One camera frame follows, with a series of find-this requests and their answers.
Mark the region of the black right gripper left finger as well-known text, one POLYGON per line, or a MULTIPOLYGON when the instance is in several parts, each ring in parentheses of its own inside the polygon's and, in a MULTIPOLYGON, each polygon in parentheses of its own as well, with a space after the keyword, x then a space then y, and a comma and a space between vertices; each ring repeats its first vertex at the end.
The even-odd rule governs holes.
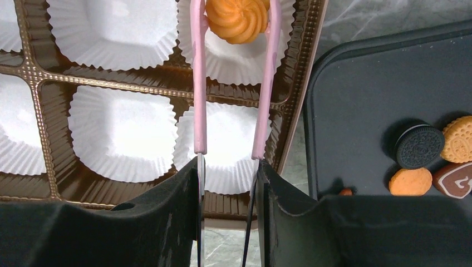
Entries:
POLYGON ((111 210, 65 202, 1 205, 2 266, 189 266, 197 160, 111 210))

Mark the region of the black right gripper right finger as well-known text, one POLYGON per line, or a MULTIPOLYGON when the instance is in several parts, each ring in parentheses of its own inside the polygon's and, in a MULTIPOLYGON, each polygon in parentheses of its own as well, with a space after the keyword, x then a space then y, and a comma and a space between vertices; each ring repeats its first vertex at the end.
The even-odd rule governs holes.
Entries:
POLYGON ((470 266, 471 207, 441 196, 317 201, 259 163, 263 266, 470 266))

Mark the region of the small round orange cookie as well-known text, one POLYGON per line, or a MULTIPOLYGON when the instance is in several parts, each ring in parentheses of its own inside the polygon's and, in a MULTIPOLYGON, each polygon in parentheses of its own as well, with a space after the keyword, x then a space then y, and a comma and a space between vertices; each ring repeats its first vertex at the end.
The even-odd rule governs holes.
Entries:
POLYGON ((395 196, 422 196, 431 187, 432 174, 424 167, 414 170, 400 169, 389 181, 389 191, 395 196))

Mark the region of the black sandwich cookie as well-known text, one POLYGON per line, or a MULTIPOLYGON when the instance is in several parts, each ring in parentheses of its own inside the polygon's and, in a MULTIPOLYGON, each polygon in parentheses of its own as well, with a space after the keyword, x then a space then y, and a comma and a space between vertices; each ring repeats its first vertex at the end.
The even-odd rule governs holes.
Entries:
POLYGON ((411 122, 394 136, 391 156, 403 169, 419 169, 436 160, 444 145, 445 137, 440 130, 425 122, 411 122))

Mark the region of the brown divided cookie box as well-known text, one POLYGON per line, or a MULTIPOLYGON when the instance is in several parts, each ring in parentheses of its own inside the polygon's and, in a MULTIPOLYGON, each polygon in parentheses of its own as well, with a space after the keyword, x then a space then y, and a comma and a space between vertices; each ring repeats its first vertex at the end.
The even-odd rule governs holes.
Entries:
MULTIPOLYGON (((281 173, 328 1, 280 1, 265 159, 281 173)), ((190 1, 1 1, 1 202, 111 209, 193 153, 190 1)), ((210 228, 243 230, 266 52, 206 32, 210 228)))

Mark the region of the pink cat-paw tongs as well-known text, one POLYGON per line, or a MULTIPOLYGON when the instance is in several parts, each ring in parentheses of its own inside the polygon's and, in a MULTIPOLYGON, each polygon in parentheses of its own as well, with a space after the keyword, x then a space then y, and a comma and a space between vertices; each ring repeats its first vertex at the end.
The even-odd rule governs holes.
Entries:
MULTIPOLYGON (((207 152, 207 113, 206 113, 206 63, 204 51, 204 38, 208 29, 208 20, 204 16, 204 1, 190 2, 190 31, 193 49, 193 88, 194 88, 194 152, 197 155, 197 171, 199 180, 198 193, 198 221, 196 223, 197 232, 197 252, 198 266, 204 266, 204 215, 203 198, 205 185, 205 158, 207 152)), ((254 170, 252 171, 252 184, 250 188, 250 202, 248 205, 247 225, 245 228, 244 250, 241 265, 245 266, 247 261, 250 232, 253 221, 253 208, 255 202, 255 190, 259 163, 264 159, 267 123, 269 118, 269 108, 271 105, 271 94, 273 88, 274 75, 276 73, 276 61, 278 54, 279 38, 281 34, 281 4, 279 1, 271 1, 269 8, 269 26, 265 32, 267 39, 267 49, 264 64, 263 81, 260 88, 260 98, 258 106, 258 117, 255 127, 255 135, 252 149, 252 159, 254 160, 254 170)))

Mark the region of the orange swirl cookie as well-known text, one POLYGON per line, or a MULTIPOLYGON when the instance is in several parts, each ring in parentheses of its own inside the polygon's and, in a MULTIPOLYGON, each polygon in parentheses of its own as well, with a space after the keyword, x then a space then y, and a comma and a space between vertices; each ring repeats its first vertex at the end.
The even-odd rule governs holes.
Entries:
POLYGON ((270 2, 265 0, 207 0, 210 30, 232 45, 251 43, 268 26, 270 2))

